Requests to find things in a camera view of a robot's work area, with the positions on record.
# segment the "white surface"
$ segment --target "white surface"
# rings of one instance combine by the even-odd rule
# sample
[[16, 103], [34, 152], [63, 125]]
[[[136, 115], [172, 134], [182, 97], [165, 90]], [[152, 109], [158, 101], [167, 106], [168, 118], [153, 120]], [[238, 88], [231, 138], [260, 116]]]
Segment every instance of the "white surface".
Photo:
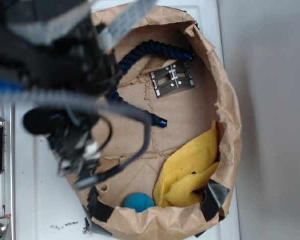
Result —
[[239, 96], [242, 240], [300, 240], [300, 0], [219, 0]]
[[[104, 9], [128, 1], [100, 1], [94, 9]], [[160, 5], [179, 8], [198, 19], [199, 26], [222, 59], [218, 8], [215, 0], [159, 1]], [[16, 108], [16, 240], [98, 240], [113, 239], [93, 233], [83, 234], [86, 214], [65, 178], [57, 176], [57, 163], [43, 136], [32, 137], [22, 127], [23, 115], [31, 106]], [[199, 239], [239, 240], [236, 193], [229, 216]]]

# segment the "navy blue rope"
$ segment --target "navy blue rope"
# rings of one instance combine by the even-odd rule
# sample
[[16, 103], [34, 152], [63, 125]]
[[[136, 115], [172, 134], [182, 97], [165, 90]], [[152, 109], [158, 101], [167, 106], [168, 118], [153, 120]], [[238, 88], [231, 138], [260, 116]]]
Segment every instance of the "navy blue rope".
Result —
[[[122, 70], [123, 75], [126, 75], [132, 66], [142, 59], [145, 55], [149, 54], [159, 54], [166, 59], [181, 60], [181, 61], [192, 61], [195, 54], [191, 51], [187, 51], [183, 48], [166, 45], [158, 41], [154, 42], [150, 40], [149, 42], [143, 42], [141, 45], [138, 45], [134, 50], [132, 50], [128, 55], [126, 55], [120, 62], [119, 67]], [[106, 95], [109, 102], [111, 103], [122, 103], [129, 104], [124, 101], [122, 97], [119, 96], [118, 88], [113, 87], [110, 92]], [[168, 125], [168, 121], [145, 110], [151, 119], [152, 126], [158, 126], [165, 128]]]
[[181, 47], [172, 46], [170, 44], [166, 45], [153, 40], [149, 42], [144, 41], [119, 62], [123, 75], [126, 75], [137, 61], [149, 54], [159, 54], [166, 59], [180, 61], [192, 61], [195, 56], [192, 51], [187, 51]]

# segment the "black cable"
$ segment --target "black cable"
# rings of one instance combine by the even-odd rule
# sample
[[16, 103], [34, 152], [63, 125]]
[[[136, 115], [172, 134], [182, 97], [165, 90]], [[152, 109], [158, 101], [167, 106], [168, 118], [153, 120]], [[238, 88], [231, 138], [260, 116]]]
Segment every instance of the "black cable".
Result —
[[72, 109], [69, 106], [66, 106], [65, 109], [73, 125], [79, 128], [81, 126], [81, 121], [76, 117], [74, 111], [72, 111]]
[[65, 109], [69, 106], [76, 112], [86, 113], [89, 115], [100, 114], [100, 112], [114, 113], [117, 115], [125, 116], [129, 119], [134, 119], [144, 125], [144, 142], [142, 148], [131, 158], [121, 165], [90, 176], [86, 179], [78, 181], [75, 186], [78, 189], [85, 189], [91, 185], [103, 182], [108, 178], [113, 177], [117, 173], [123, 171], [127, 165], [142, 156], [148, 149], [151, 139], [151, 119], [148, 114], [143, 110], [132, 107], [126, 104], [111, 104], [104, 105], [96, 103], [96, 99], [92, 96], [69, 92], [64, 90], [32, 90], [23, 92], [0, 92], [0, 103], [19, 104], [19, 103], [35, 103], [42, 107], [52, 109]]
[[105, 123], [108, 125], [109, 127], [109, 136], [107, 138], [107, 140], [102, 144], [102, 146], [98, 149], [97, 153], [101, 152], [110, 142], [110, 140], [112, 139], [113, 136], [113, 127], [111, 122], [104, 116], [100, 115], [100, 118], [105, 121]]

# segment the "black tape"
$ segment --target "black tape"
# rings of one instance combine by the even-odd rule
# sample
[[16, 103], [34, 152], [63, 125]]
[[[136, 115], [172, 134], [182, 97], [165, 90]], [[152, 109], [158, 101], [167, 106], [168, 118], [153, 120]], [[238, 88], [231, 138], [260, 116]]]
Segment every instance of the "black tape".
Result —
[[206, 232], [206, 231], [204, 231], [204, 232], [202, 232], [202, 233], [199, 233], [199, 234], [195, 235], [195, 237], [198, 239], [198, 238], [200, 238], [205, 232]]
[[219, 223], [222, 222], [222, 221], [225, 220], [225, 219], [226, 219], [225, 216], [220, 216], [220, 215], [219, 215]]
[[83, 229], [83, 234], [87, 234], [87, 232], [92, 232], [99, 235], [104, 235], [106, 237], [112, 237], [112, 234], [105, 230], [103, 227], [95, 224], [92, 221], [92, 214], [85, 207], [83, 207], [88, 218], [85, 218], [85, 228]]
[[98, 221], [106, 223], [114, 212], [114, 208], [99, 201], [99, 194], [94, 187], [88, 197], [88, 209], [93, 217]]
[[230, 190], [220, 183], [210, 180], [206, 189], [205, 200], [201, 204], [201, 210], [207, 222], [212, 220], [225, 203]]

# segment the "brown paper bag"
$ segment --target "brown paper bag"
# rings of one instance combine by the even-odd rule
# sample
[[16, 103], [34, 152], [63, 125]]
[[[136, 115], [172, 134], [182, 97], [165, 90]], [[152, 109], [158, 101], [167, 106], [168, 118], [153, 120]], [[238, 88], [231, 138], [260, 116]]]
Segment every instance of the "brown paper bag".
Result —
[[[95, 24], [108, 25], [126, 6], [93, 14]], [[115, 49], [119, 62], [144, 41], [154, 40], [185, 49], [193, 48], [196, 57], [189, 68], [195, 88], [158, 99], [150, 72], [173, 64], [158, 55], [138, 61], [119, 84], [125, 101], [168, 120], [167, 128], [152, 128], [147, 153], [122, 173], [102, 182], [92, 191], [77, 191], [92, 221], [123, 240], [181, 240], [215, 226], [229, 213], [242, 150], [242, 123], [238, 99], [214, 47], [186, 12], [156, 6]], [[220, 166], [212, 176], [205, 201], [186, 208], [152, 207], [142, 213], [122, 208], [127, 196], [142, 192], [153, 195], [165, 160], [190, 140], [211, 128], [217, 121]], [[135, 121], [112, 118], [114, 138], [102, 152], [102, 172], [133, 155], [143, 141], [143, 127]], [[93, 136], [102, 141], [107, 131], [102, 124]], [[69, 176], [73, 185], [76, 177]]]

